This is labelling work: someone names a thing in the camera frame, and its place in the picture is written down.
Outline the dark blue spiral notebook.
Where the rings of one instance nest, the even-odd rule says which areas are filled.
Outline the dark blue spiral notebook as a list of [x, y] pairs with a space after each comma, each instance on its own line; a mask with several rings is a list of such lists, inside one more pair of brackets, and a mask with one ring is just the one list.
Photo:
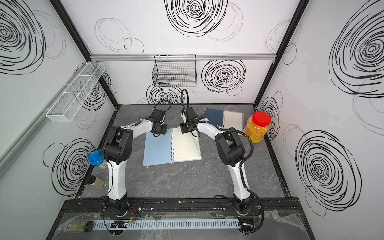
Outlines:
[[243, 114], [226, 110], [204, 109], [204, 118], [225, 129], [243, 130]]

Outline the cornflakes jar with red lid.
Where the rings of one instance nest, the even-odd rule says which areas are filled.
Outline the cornflakes jar with red lid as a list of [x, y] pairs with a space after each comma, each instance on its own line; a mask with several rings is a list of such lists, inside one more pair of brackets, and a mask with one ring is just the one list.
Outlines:
[[248, 118], [243, 132], [252, 140], [253, 143], [259, 143], [268, 132], [271, 122], [272, 119], [267, 113], [257, 111]]

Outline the black corner frame post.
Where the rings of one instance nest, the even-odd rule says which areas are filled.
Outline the black corner frame post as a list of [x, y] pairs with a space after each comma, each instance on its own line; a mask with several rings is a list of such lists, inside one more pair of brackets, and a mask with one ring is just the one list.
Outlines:
[[282, 39], [282, 42], [280, 43], [279, 45], [279, 48], [277, 50], [277, 53], [276, 53], [276, 58], [275, 58], [275, 61], [271, 64], [268, 72], [267, 72], [267, 75], [263, 81], [263, 84], [258, 92], [258, 95], [253, 103], [253, 107], [254, 109], [257, 109], [261, 100], [262, 100], [262, 97], [264, 95], [264, 93], [266, 92], [271, 80], [272, 80], [272, 77], [274, 76], [274, 73], [275, 71], [277, 70], [277, 67], [281, 61], [281, 59], [283, 58], [283, 55], [284, 55], [284, 52], [286, 50], [286, 48], [288, 47], [289, 45], [289, 42], [292, 38], [292, 36], [294, 35], [295, 33], [295, 30], [297, 29], [297, 26], [309, 4], [309, 0], [301, 0], [299, 1], [299, 4], [294, 12], [294, 15], [293, 17], [291, 18], [291, 21], [290, 21], [290, 24], [288, 25], [288, 28], [285, 32], [285, 35]]

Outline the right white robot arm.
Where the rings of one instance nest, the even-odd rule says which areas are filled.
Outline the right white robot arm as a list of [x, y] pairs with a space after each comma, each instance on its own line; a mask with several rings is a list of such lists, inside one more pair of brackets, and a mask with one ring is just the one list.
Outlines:
[[218, 155], [221, 161], [229, 168], [234, 185], [234, 205], [239, 214], [245, 215], [251, 211], [255, 197], [247, 181], [244, 171], [244, 163], [249, 159], [254, 147], [246, 155], [246, 148], [239, 135], [245, 134], [235, 128], [225, 129], [216, 125], [207, 118], [198, 116], [192, 107], [181, 111], [183, 122], [181, 123], [182, 133], [197, 131], [205, 134], [216, 143]]

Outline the white mesh wall shelf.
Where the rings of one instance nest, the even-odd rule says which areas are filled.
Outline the white mesh wall shelf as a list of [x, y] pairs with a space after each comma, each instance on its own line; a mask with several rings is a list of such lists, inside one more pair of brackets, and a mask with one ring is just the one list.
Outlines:
[[46, 117], [52, 122], [71, 122], [81, 108], [90, 112], [105, 103], [103, 87], [99, 83], [105, 73], [101, 62], [87, 62], [78, 69], [63, 93], [49, 108]]

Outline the small black cap bottle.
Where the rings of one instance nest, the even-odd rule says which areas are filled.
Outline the small black cap bottle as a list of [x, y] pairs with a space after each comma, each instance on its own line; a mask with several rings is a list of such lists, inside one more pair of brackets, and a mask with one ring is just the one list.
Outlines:
[[96, 188], [98, 190], [101, 190], [103, 188], [103, 186], [105, 185], [105, 182], [96, 176], [88, 176], [86, 178], [86, 184], [93, 186], [94, 188]]

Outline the left black frame post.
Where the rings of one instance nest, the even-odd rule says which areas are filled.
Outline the left black frame post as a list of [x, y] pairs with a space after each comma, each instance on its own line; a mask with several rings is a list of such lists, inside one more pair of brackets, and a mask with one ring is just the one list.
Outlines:
[[[82, 54], [82, 56], [84, 57], [84, 59], [87, 62], [90, 62], [91, 61], [91, 53], [90, 53], [88, 47], [86, 46], [85, 42], [81, 38], [75, 25], [73, 24], [73, 22], [72, 22], [70, 16], [68, 15], [65, 7], [63, 6], [62, 2], [59, 0], [49, 0], [49, 2], [53, 6], [54, 10], [58, 14], [58, 16], [61, 19], [64, 26], [66, 27], [67, 31], [69, 32], [70, 36], [72, 37], [74, 43], [78, 47], [78, 49], [79, 49], [80, 53]], [[110, 87], [108, 86], [106, 79], [104, 77], [101, 77], [99, 82], [101, 83], [101, 86], [102, 86], [103, 90], [105, 91], [108, 99], [110, 100], [110, 102], [112, 103], [114, 108], [116, 109], [119, 106], [119, 104], [118, 104], [114, 94], [112, 93]]]

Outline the blue lid snack cup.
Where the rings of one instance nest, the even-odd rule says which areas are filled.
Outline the blue lid snack cup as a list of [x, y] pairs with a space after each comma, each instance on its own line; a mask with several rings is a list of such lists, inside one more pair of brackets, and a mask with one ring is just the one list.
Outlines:
[[101, 169], [107, 169], [108, 165], [104, 158], [102, 150], [96, 150], [88, 155], [88, 162], [90, 165], [99, 167]]

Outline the light blue spiral notebook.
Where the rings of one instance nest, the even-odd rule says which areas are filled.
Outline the light blue spiral notebook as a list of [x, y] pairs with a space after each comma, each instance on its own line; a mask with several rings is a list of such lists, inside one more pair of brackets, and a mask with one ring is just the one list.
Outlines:
[[143, 166], [155, 166], [202, 159], [199, 139], [183, 134], [180, 127], [167, 129], [165, 135], [146, 133]]

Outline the aluminium wall rail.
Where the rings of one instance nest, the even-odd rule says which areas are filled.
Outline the aluminium wall rail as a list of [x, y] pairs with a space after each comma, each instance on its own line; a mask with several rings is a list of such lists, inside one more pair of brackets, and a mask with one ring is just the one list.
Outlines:
[[92, 61], [216, 61], [216, 60], [245, 60], [245, 61], [274, 61], [275, 54], [108, 54], [91, 55]]

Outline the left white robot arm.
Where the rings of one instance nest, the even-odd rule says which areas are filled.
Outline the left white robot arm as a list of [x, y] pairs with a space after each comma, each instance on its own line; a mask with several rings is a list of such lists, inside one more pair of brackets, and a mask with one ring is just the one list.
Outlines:
[[114, 125], [108, 132], [102, 148], [109, 173], [109, 188], [104, 203], [106, 209], [114, 211], [118, 216], [129, 210], [125, 175], [128, 158], [133, 152], [133, 140], [146, 133], [165, 135], [165, 119], [165, 111], [153, 109], [149, 117], [125, 126]]

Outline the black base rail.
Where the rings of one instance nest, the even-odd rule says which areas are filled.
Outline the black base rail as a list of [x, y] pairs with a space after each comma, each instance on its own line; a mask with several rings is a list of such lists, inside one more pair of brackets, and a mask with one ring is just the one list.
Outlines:
[[101, 213], [107, 218], [142, 217], [150, 213], [166, 212], [218, 212], [224, 216], [241, 216], [233, 198], [128, 198], [120, 209], [108, 205], [101, 198], [83, 198], [67, 200], [63, 204], [59, 216], [69, 213], [91, 214]]

